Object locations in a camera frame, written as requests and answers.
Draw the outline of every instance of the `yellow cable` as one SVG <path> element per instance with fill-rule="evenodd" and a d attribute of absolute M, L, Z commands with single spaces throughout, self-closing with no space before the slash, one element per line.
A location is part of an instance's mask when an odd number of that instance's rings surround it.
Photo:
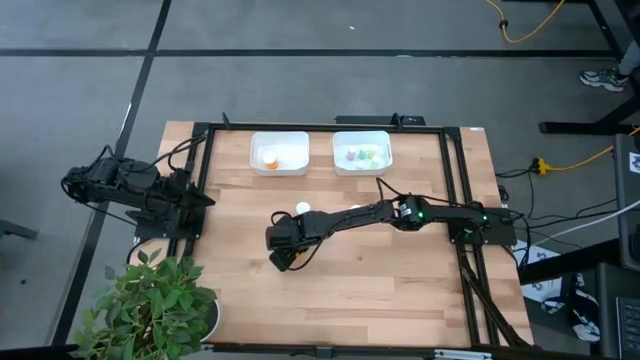
<path fill-rule="evenodd" d="M 629 136 L 633 136 L 633 135 L 637 134 L 638 131 L 640 131 L 640 127 L 634 129 L 631 133 L 629 133 Z M 608 152 L 610 152 L 612 150 L 613 150 L 613 146 L 609 146 L 608 148 L 602 150 L 601 152 L 593 155 L 592 157 L 590 157 L 590 158 L 588 158 L 588 159 L 586 159 L 584 161 L 581 161 L 581 162 L 579 162 L 577 164 L 561 167 L 561 168 L 553 167 L 553 166 L 545 163 L 544 160 L 541 161 L 541 165 L 544 167 L 544 171 L 543 171 L 544 173 L 546 173 L 547 171 L 566 171 L 566 170 L 571 170 L 571 169 L 575 169 L 577 167 L 580 167 L 582 165 L 585 165 L 587 163 L 590 163 L 593 160 L 599 158 L 600 156 L 602 156 L 602 155 L 604 155 L 604 154 L 606 154 L 606 153 L 608 153 Z"/>
<path fill-rule="evenodd" d="M 575 169 L 575 168 L 580 167 L 580 166 L 582 166 L 582 165 L 584 165 L 586 163 L 592 162 L 593 160 L 595 160 L 595 159 L 599 158 L 600 156 L 610 152 L 611 150 L 613 150 L 613 146 L 609 146 L 608 148 L 606 148 L 606 149 L 602 150 L 601 152 L 593 155 L 592 157 L 588 158 L 587 160 L 581 161 L 581 162 L 579 162 L 577 164 L 573 164 L 573 165 L 565 166 L 565 167 L 561 167 L 561 168 L 556 168 L 556 167 L 553 167 L 553 166 L 549 166 L 547 168 L 547 170 L 550 170 L 550 171 L 566 171 L 566 170 Z"/>
<path fill-rule="evenodd" d="M 491 0 L 484 0 L 486 2 L 488 2 L 489 4 L 491 4 L 491 6 L 493 6 L 494 8 L 496 8 L 496 10 L 498 10 L 498 13 L 500 14 L 500 20 L 504 21 L 504 12 L 502 11 L 502 9 L 500 9 L 500 7 L 498 5 L 496 5 L 493 1 Z M 512 43 L 512 44 L 517 44 L 519 42 L 523 42 L 525 40 L 527 40 L 528 38 L 532 37 L 533 35 L 535 35 L 538 31 L 540 31 L 540 29 L 542 29 L 548 22 L 549 20 L 551 20 L 556 13 L 558 12 L 558 10 L 560 10 L 560 7 L 562 7 L 562 4 L 564 4 L 565 0 L 560 0 L 560 2 L 558 3 L 558 5 L 556 6 L 555 9 L 553 9 L 553 11 L 551 12 L 551 14 L 549 14 L 549 16 L 547 16 L 546 19 L 544 19 L 543 22 L 540 23 L 540 25 L 538 25 L 537 28 L 535 28 L 535 30 L 533 30 L 532 32 L 530 32 L 529 34 L 521 37 L 518 40 L 512 40 L 511 38 L 509 38 L 509 34 L 507 34 L 507 27 L 505 25 L 502 25 L 502 34 L 504 35 L 504 38 Z"/>

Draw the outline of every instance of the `shoe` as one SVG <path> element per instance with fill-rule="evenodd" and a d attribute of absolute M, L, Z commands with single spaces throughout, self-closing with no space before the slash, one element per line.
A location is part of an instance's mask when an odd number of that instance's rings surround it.
<path fill-rule="evenodd" d="M 585 85 L 603 86 L 609 91 L 620 92 L 624 90 L 624 84 L 629 81 L 629 78 L 618 79 L 616 73 L 615 69 L 583 71 L 580 73 L 580 81 Z"/>

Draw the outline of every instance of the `concrete floor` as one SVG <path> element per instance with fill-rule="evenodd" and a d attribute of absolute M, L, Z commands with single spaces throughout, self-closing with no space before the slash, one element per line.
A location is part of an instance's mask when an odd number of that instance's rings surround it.
<path fill-rule="evenodd" d="M 626 47 L 629 34 L 615 7 L 599 4 Z M 0 48 L 146 48 L 160 5 L 5 0 Z M 553 8 L 501 5 L 513 37 L 534 28 Z M 497 23 L 495 10 L 481 0 L 186 0 L 174 1 L 160 48 L 606 48 L 585 5 L 567 4 L 544 31 L 517 46 L 502 39 Z M 140 58 L 0 58 L 0 218 L 40 230 L 36 241 L 5 237 L 0 243 L 0 348 L 48 341 L 90 214 L 65 198 L 58 181 L 115 141 L 140 65 Z M 497 171 L 526 167 L 534 156 L 571 164 L 612 139 L 546 136 L 537 123 L 594 121 L 628 99 L 628 91 L 611 94 L 577 79 L 582 69 L 612 65 L 564 59 L 158 58 L 127 155 L 155 158 L 168 120 L 220 121 L 222 111 L 232 121 L 265 122 L 399 112 L 423 115 L 433 125 L 485 127 Z M 536 215 L 572 214 L 614 197 L 610 158 L 533 181 Z M 500 183 L 511 195 L 511 208 L 528 210 L 526 178 Z M 124 212 L 117 205 L 110 210 Z M 80 309 L 92 304 L 104 265 L 123 263 L 132 236 L 129 225 L 106 220 Z M 614 236 L 615 222 L 608 222 L 563 240 L 588 245 Z M 585 351 L 569 333 L 533 329 L 545 348 Z"/>

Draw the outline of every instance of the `electronic device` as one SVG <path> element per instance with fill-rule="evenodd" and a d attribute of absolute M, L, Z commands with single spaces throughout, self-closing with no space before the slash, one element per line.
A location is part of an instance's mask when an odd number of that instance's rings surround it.
<path fill-rule="evenodd" d="M 640 359 L 640 299 L 618 297 L 616 308 L 620 358 Z"/>

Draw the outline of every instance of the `wooden tabletop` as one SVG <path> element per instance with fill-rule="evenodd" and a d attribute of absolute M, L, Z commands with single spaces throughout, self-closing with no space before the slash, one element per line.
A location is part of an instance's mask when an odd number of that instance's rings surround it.
<path fill-rule="evenodd" d="M 168 122 L 160 153 L 191 137 L 192 129 L 193 122 Z M 474 200 L 499 206 L 484 130 L 461 130 Z M 335 174 L 333 133 L 323 132 L 309 133 L 305 176 L 257 176 L 249 165 L 252 135 L 216 131 L 214 137 L 205 192 L 217 204 L 207 209 L 194 252 L 195 262 L 205 267 L 199 285 L 214 289 L 222 306 L 222 323 L 210 342 L 470 345 L 457 259 L 444 224 L 430 224 L 416 233 L 382 224 L 336 233 L 305 269 L 279 272 L 269 262 L 265 246 L 271 213 L 295 214 L 300 201 L 327 212 L 369 204 L 378 201 L 377 187 L 373 177 Z M 391 134 L 391 145 L 393 167 L 382 176 L 385 181 L 400 192 L 446 199 L 436 135 Z M 449 148 L 457 196 L 462 199 L 452 143 Z M 185 158 L 186 154 L 175 156 L 173 164 Z M 170 171 L 166 162 L 158 167 L 163 174 Z M 392 194 L 385 192 L 385 197 Z M 141 248 L 150 253 L 160 246 L 166 248 L 166 240 L 152 240 Z M 493 300 L 520 336 L 531 342 L 513 259 L 499 246 L 485 246 L 484 255 Z M 476 310 L 481 338 L 488 342 L 477 299 Z"/>

